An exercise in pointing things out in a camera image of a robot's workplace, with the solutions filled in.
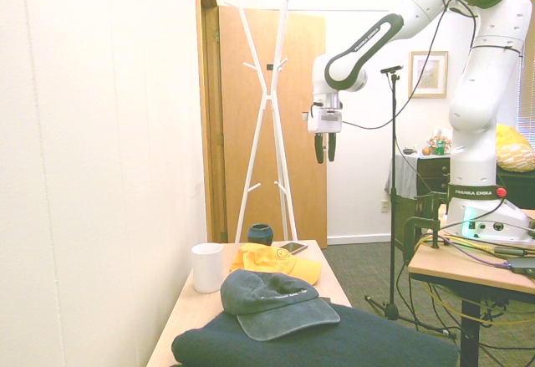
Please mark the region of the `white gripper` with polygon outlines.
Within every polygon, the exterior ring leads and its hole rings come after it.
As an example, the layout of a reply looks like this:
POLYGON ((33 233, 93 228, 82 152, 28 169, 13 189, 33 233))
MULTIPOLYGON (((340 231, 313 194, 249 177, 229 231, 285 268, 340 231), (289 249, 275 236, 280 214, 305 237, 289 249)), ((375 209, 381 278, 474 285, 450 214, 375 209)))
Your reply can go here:
POLYGON ((312 105, 308 112, 302 113, 307 129, 314 134, 314 150, 319 164, 324 163, 324 134, 328 133, 328 158, 334 161, 336 152, 336 133, 342 130, 342 114, 338 110, 312 105))

